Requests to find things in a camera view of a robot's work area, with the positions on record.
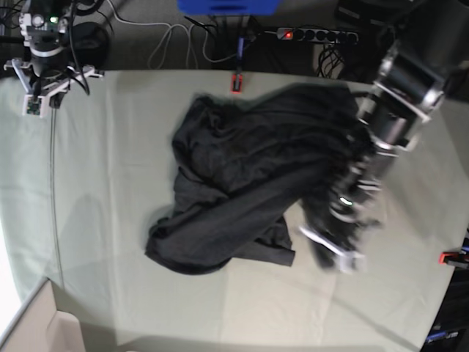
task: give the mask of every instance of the floor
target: floor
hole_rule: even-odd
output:
[[[179,11],[176,0],[112,0],[120,16],[135,22],[181,23],[190,25]],[[266,26],[299,26],[302,24],[316,24],[331,27],[334,25],[333,11],[337,0],[283,0],[276,13],[272,16],[260,17],[259,22]],[[114,27],[115,36],[112,42],[111,54],[106,68],[109,70],[138,70],[147,69],[147,59],[153,49],[160,42],[166,27],[164,26],[132,26],[119,23],[112,18],[109,4],[105,2],[102,12],[110,19]],[[195,16],[195,19],[207,22],[207,16]],[[105,23],[99,14],[89,18],[91,21]],[[210,68],[210,63],[203,59],[202,43],[204,32],[195,29],[193,32],[194,50],[198,56],[199,68]],[[187,36],[181,29],[176,29],[168,49],[166,63],[163,68],[185,68],[185,52],[187,50]],[[154,63],[158,64],[161,56],[156,56]]]

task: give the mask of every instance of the black cloth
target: black cloth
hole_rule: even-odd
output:
[[[346,168],[356,111],[345,87],[295,86],[250,109],[196,99],[172,142],[174,214],[151,227],[146,255],[182,274],[232,257],[291,265],[283,213]]]

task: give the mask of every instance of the black cable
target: black cable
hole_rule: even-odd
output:
[[[211,20],[215,24],[215,32],[217,32],[217,35],[219,35],[220,34],[220,27],[218,25],[216,17],[209,15],[208,18],[209,18],[209,20]]]
[[[92,13],[95,13],[96,11],[100,9],[100,7],[103,5],[103,2],[104,0],[96,0],[95,3],[91,7],[84,9],[84,10],[76,8],[76,15],[81,16],[81,17],[91,15]]]
[[[330,68],[333,65],[333,60],[334,60],[333,54],[334,54],[333,50],[329,50],[327,58],[324,58],[324,60],[322,61],[322,63],[324,64],[324,68],[321,67],[321,70],[323,71],[324,77],[326,78],[329,78],[328,68]]]
[[[68,76],[69,79],[71,79],[71,80],[75,81],[76,83],[78,83],[78,85],[82,88],[82,90],[84,90],[86,92],[86,87],[78,79],[73,77],[73,74],[70,74],[70,73],[67,72],[67,76]]]
[[[321,54],[317,57],[317,73],[316,73],[316,76],[326,77],[325,72],[323,70],[323,68],[325,69],[325,67],[323,67],[323,65],[324,65],[325,61],[332,56],[332,54],[333,54],[332,47],[324,48],[321,51]]]
[[[19,9],[16,9],[15,7],[18,6],[20,3],[17,2],[15,3],[13,6],[1,6],[0,9],[8,9],[9,11],[7,13],[5,13],[1,18],[0,18],[0,24],[4,25],[5,27],[7,27],[8,29],[16,29],[18,28],[20,25],[19,24],[16,24],[16,23],[13,23],[13,20],[12,20],[12,17],[21,12],[21,10]]]
[[[324,66],[324,72],[326,73],[325,76],[327,78],[332,78],[334,69],[338,67],[341,64],[341,62],[343,62],[342,58],[340,57],[340,53],[337,52],[335,47],[333,47],[333,50],[331,50],[331,53],[335,55],[336,58],[333,59],[331,55],[329,63],[327,63],[326,66]]]
[[[259,21],[254,17],[252,16],[251,17],[251,20],[254,22],[254,24],[256,25],[256,28],[253,28],[252,30],[254,31],[254,34],[256,35],[256,37],[262,35],[262,34],[265,34],[265,31],[262,27],[262,25],[259,23]],[[289,70],[287,69],[287,67],[281,62],[281,60],[279,59],[278,55],[276,54],[276,52],[270,47],[270,45],[266,45],[267,47],[267,50],[265,51],[266,53],[266,57],[267,59],[269,60],[270,62],[270,65],[275,68],[279,73],[285,73],[285,74],[289,74]]]
[[[191,22],[194,26],[198,26],[200,28],[205,29],[205,31],[207,31],[209,36],[211,36],[214,39],[214,41],[217,40],[216,36],[209,30],[210,27],[216,29],[216,26],[214,26],[213,24],[202,24],[202,23],[200,23],[200,22],[198,22],[198,21],[196,21],[196,20],[194,20],[194,19],[192,19],[188,16],[184,16],[184,18],[186,20],[188,20],[189,22]]]
[[[109,20],[109,17],[106,16],[106,15],[104,15],[104,14],[103,14],[101,11],[99,11],[99,10],[96,10],[96,12],[99,13],[100,15],[102,15],[102,16],[106,19],[106,22],[107,22],[108,25],[109,25],[109,29],[110,29],[111,32],[112,32],[112,35],[115,35],[116,32],[114,31],[114,27],[112,26],[112,23],[111,23],[111,21]]]
[[[84,91],[86,95],[89,95],[89,85],[86,80],[85,75],[83,74],[83,68],[78,62],[78,58],[75,52],[75,45],[73,43],[73,20],[75,20],[75,11],[76,11],[76,0],[72,0],[72,6],[70,7],[70,21],[68,21],[68,36],[70,38],[70,50],[72,51],[73,61],[75,62],[76,69],[81,75],[84,83]]]

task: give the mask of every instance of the table surface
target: table surface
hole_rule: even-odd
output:
[[[317,266],[297,230],[298,205],[286,213],[291,268],[233,259],[213,274],[183,276],[144,256],[149,226],[171,211],[171,137],[197,95],[253,100],[294,83],[344,84],[246,73],[234,97],[230,78],[221,71],[112,72],[90,81],[88,98],[74,87],[55,124],[51,117],[17,122],[31,138],[42,131],[37,149],[49,146],[53,126],[53,178],[46,180],[45,167],[41,186],[55,200],[57,241],[47,222],[44,235],[29,233],[29,250],[49,236],[39,251],[49,256],[44,272],[57,284],[58,308],[82,322],[88,352],[419,351],[452,274],[439,254],[460,246],[469,222],[469,179],[440,112],[416,149],[402,153],[369,211],[386,226],[363,245],[365,273]],[[0,99],[14,103],[17,95],[17,82],[0,84]],[[13,103],[6,109],[19,114]],[[18,236],[12,246],[24,247]]]

